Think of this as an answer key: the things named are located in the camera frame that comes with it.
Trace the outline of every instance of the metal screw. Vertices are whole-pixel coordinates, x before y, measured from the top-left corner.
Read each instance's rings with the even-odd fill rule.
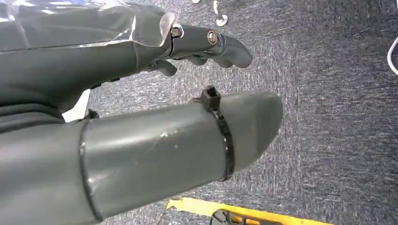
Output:
[[[172,38],[181,37],[181,31],[180,31],[180,29],[178,29],[177,27],[173,28],[173,29],[171,30],[171,37],[172,37]]]
[[[211,45],[216,45],[218,42],[217,33],[214,30],[210,30],[207,33],[207,39]]]

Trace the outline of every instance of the carpet floor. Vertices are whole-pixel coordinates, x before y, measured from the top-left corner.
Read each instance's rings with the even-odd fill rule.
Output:
[[[342,225],[398,223],[398,76],[387,51],[398,36],[392,0],[151,0],[180,23],[236,37],[252,51],[247,69],[178,61],[174,77],[140,73],[93,90],[105,116],[176,105],[214,84],[221,93],[269,90],[284,103],[279,135],[251,167],[225,183],[181,196]],[[167,201],[103,225],[206,225]]]

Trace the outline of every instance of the clear plastic sheet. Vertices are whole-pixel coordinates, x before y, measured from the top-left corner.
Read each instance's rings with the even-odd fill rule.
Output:
[[[130,0],[0,0],[0,51],[126,41],[162,46],[174,19]]]

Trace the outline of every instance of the black strap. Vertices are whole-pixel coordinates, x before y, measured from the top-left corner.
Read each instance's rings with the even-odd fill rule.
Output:
[[[197,100],[200,101],[204,108],[214,116],[224,138],[223,141],[225,144],[226,170],[225,176],[221,181],[226,181],[231,178],[232,174],[234,173],[235,154],[230,128],[220,111],[221,95],[216,88],[211,85],[202,91],[200,98]]]

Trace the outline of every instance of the yellow plastic piece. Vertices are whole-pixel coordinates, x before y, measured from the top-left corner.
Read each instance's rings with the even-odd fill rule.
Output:
[[[271,212],[245,209],[232,205],[207,202],[194,198],[181,198],[180,200],[170,200],[167,204],[166,209],[169,209],[171,207],[175,207],[177,210],[180,211],[186,211],[208,217],[211,217],[213,213],[217,210],[227,210],[239,215],[279,222],[283,225],[332,225],[309,219],[300,219]]]

